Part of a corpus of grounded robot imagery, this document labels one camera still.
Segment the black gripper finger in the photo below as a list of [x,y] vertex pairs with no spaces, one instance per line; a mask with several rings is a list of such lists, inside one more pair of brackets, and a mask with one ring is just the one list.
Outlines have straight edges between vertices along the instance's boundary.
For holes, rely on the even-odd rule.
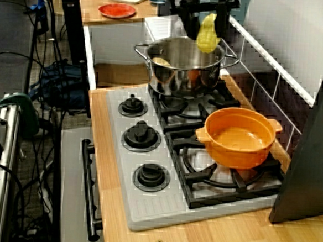
[[225,37],[226,25],[229,17],[229,9],[226,5],[218,5],[216,8],[215,32],[218,38]]
[[196,40],[198,32],[200,30],[199,13],[184,9],[182,14],[182,21],[186,35],[190,39]]

